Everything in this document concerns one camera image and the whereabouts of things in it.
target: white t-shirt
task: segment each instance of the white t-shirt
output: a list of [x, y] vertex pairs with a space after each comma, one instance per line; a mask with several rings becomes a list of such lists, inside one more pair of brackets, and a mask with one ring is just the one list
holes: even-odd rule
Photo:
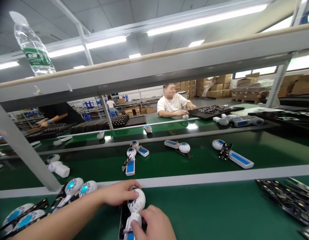
[[113, 104], [114, 104], [114, 102], [112, 100], [107, 101], [107, 105], [109, 106], [109, 108], [112, 108]]
[[166, 99], [164, 96], [159, 99], [157, 106], [157, 113], [161, 110], [166, 112], [177, 112], [182, 108], [185, 108], [190, 100], [182, 97], [180, 94], [176, 93], [171, 100]]

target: bottle label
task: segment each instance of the bottle label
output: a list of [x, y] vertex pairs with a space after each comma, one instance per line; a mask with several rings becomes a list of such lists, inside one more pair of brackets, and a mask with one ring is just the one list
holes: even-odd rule
[[31, 66], [43, 65], [54, 68], [48, 54], [42, 50], [36, 48], [24, 48], [23, 53], [29, 60]]

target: person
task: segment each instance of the person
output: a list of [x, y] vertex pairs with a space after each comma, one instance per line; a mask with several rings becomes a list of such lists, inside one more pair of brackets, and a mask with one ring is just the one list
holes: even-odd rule
[[[25, 228], [12, 240], [70, 240], [89, 222], [104, 204], [121, 205], [124, 201], [134, 200], [139, 194], [132, 187], [141, 188], [136, 180], [126, 180], [100, 188], [60, 210]], [[140, 214], [147, 222], [144, 233], [139, 223], [132, 221], [136, 240], [176, 240], [169, 218], [157, 207], [150, 205]]]
[[117, 114], [119, 115], [119, 111], [117, 109], [114, 108], [114, 106], [116, 106], [115, 102], [112, 101], [111, 96], [108, 96], [108, 100], [107, 100], [107, 105], [109, 107], [109, 111], [110, 112], [117, 112]]
[[197, 108], [190, 100], [182, 97], [175, 92], [175, 84], [170, 83], [163, 86], [164, 96], [159, 99], [157, 105], [157, 113], [160, 117], [176, 117], [182, 115], [189, 115], [189, 110]]
[[40, 128], [48, 127], [51, 123], [83, 123], [81, 115], [68, 103], [58, 103], [39, 107], [39, 112], [45, 119], [36, 122]]

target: black shirt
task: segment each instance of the black shirt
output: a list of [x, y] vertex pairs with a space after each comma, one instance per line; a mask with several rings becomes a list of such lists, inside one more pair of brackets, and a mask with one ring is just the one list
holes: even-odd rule
[[58, 103], [48, 106], [40, 107], [40, 112], [42, 112], [45, 118], [52, 119], [57, 115], [63, 115], [67, 113], [65, 118], [62, 118], [56, 123], [83, 123], [81, 115], [77, 113], [68, 103]]

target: fluorescent light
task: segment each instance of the fluorescent light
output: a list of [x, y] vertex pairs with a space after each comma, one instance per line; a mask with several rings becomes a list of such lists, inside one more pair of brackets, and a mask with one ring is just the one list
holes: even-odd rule
[[18, 62], [2, 63], [2, 64], [0, 64], [0, 70], [5, 69], [5, 68], [9, 68], [9, 67], [15, 67], [15, 66], [19, 66]]
[[76, 52], [81, 52], [81, 51], [84, 51], [84, 47], [82, 45], [79, 45], [79, 46], [75, 46], [75, 47], [69, 47], [69, 48], [64, 48], [64, 49], [61, 49], [61, 50], [49, 52], [48, 56], [50, 58], [54, 58], [54, 57], [59, 57], [59, 56], [63, 56], [63, 55], [71, 54], [71, 53], [76, 53]]
[[[100, 41], [87, 43], [87, 48], [93, 49], [93, 48], [97, 48], [97, 47], [108, 46], [108, 45], [112, 45], [112, 44], [116, 44], [116, 43], [120, 43], [120, 42], [125, 42], [126, 40], [127, 40], [126, 36], [117, 36], [117, 37], [113, 37], [113, 38], [107, 38], [107, 39], [103, 39], [103, 40], [100, 40]], [[76, 53], [76, 52], [81, 52], [81, 51], [84, 51], [84, 47], [83, 47], [83, 45], [78, 45], [78, 46], [74, 46], [74, 47], [69, 47], [69, 48], [64, 48], [64, 49], [61, 49], [61, 50], [49, 52], [48, 56], [50, 58], [54, 58], [54, 57], [59, 57], [59, 56], [63, 56], [63, 55], [71, 54], [71, 53]]]
[[103, 40], [100, 40], [100, 41], [87, 43], [87, 48], [93, 49], [93, 48], [97, 48], [97, 47], [108, 46], [108, 45], [112, 45], [112, 44], [116, 44], [116, 43], [125, 42], [126, 40], [127, 40], [126, 36], [117, 36], [117, 37], [113, 37], [113, 38], [107, 38], [107, 39], [103, 39]]
[[85, 66], [81, 65], [81, 66], [76, 66], [76, 67], [73, 67], [74, 69], [79, 69], [79, 68], [84, 68]]
[[239, 16], [251, 14], [251, 13], [261, 12], [266, 7], [267, 7], [267, 4], [258, 5], [258, 6], [254, 6], [254, 7], [242, 8], [242, 9], [235, 10], [235, 11], [225, 12], [225, 13], [221, 13], [221, 14], [208, 16], [208, 17], [197, 18], [197, 19], [193, 19], [193, 20], [189, 20], [189, 21], [184, 21], [184, 22], [180, 22], [180, 23], [176, 23], [176, 24], [167, 25], [167, 26], [164, 26], [164, 27], [151, 29], [147, 33], [148, 33], [148, 36], [153, 36], [153, 35], [156, 35], [156, 34], [172, 32], [172, 31], [176, 31], [176, 30], [180, 30], [180, 29], [189, 28], [189, 27], [195, 27], [195, 26], [199, 26], [199, 25], [203, 25], [203, 24], [207, 24], [207, 23], [213, 23], [213, 22], [222, 21], [222, 20], [229, 19], [229, 18], [234, 18], [234, 17], [239, 17]]
[[137, 57], [141, 57], [141, 54], [140, 53], [137, 53], [137, 54], [133, 54], [133, 55], [130, 55], [129, 58], [137, 58]]
[[189, 47], [195, 47], [195, 46], [199, 46], [204, 42], [204, 40], [200, 40], [200, 41], [196, 41], [196, 42], [192, 42]]

